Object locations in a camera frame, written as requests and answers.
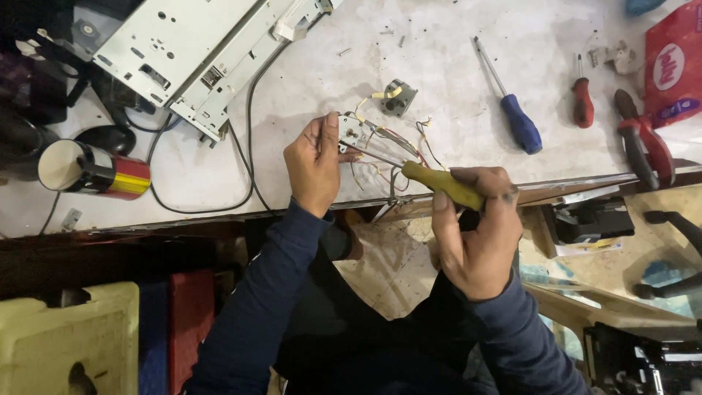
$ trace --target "screwdriver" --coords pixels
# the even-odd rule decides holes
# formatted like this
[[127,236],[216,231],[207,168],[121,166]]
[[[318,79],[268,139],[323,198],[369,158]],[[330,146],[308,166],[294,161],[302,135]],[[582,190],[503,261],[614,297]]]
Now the screwdriver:
[[517,97],[513,94],[507,94],[505,87],[502,85],[502,81],[500,81],[500,77],[497,76],[497,72],[492,67],[490,57],[488,57],[487,53],[485,52],[485,48],[483,48],[478,38],[475,37],[474,41],[478,47],[478,52],[482,53],[488,68],[492,72],[493,77],[495,77],[497,85],[500,86],[503,96],[502,100],[500,101],[500,105],[505,111],[507,118],[510,120],[512,136],[515,138],[517,144],[522,147],[524,152],[528,153],[529,155],[538,153],[543,148],[541,145],[541,135],[538,133],[538,129],[531,119],[524,114],[524,111],[522,111],[521,107],[519,106],[519,101],[517,101]]
[[592,126],[592,122],[595,120],[595,107],[592,105],[590,92],[588,91],[590,80],[583,77],[583,56],[580,54],[578,54],[578,67],[580,68],[580,78],[575,81],[573,86],[573,91],[576,95],[575,124],[581,129],[587,129]]
[[345,141],[339,140],[339,144],[346,145],[349,148],[358,150],[370,157],[374,157],[377,160],[382,160],[385,163],[389,163],[392,166],[399,167],[402,170],[402,175],[407,177],[407,179],[417,181],[422,183],[424,186],[431,190],[443,190],[451,200],[454,202],[466,206],[475,211],[480,211],[485,202],[485,198],[478,194],[472,188],[468,188],[456,181],[449,171],[442,170],[432,170],[428,169],[417,162],[412,162],[411,160],[405,161],[404,164],[395,162],[392,159],[386,158],[382,155],[372,153],[363,148],[358,148],[355,145],[346,143]]

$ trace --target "yellow plastic crate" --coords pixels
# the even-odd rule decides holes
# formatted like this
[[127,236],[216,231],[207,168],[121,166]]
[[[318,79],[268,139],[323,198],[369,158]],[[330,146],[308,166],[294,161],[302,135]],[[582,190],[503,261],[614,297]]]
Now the yellow plastic crate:
[[64,309],[0,302],[0,395],[82,395],[89,382],[100,395],[137,394],[139,288],[84,289],[91,301]]

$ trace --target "red and black pliers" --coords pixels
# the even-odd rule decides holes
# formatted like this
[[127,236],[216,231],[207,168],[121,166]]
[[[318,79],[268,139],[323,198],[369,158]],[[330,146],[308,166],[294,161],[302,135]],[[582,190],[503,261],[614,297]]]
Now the red and black pliers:
[[648,190],[669,188],[675,182],[675,167],[665,141],[653,130],[651,120],[640,115],[634,99],[623,89],[614,94],[614,104],[624,120],[617,132],[624,137],[626,157]]

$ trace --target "fingernail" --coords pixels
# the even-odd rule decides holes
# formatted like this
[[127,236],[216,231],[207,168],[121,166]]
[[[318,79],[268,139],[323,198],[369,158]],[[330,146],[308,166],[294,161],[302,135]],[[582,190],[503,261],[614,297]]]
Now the fingernail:
[[339,126],[339,114],[335,111],[330,112],[329,115],[326,116],[326,124],[330,127]]
[[435,210],[443,210],[449,205],[449,197],[443,190],[438,190],[434,193],[433,204]]

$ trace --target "navy blue sleeve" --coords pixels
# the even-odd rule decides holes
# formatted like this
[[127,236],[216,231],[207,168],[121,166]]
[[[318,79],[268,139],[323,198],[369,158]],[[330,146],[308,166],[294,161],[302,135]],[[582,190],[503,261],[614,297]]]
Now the navy blue sleeve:
[[480,351],[500,394],[585,395],[590,389],[538,316],[538,304],[514,276],[503,293],[467,304],[482,324]]
[[187,395],[266,394],[270,371],[322,233],[332,224],[291,199],[198,350]]

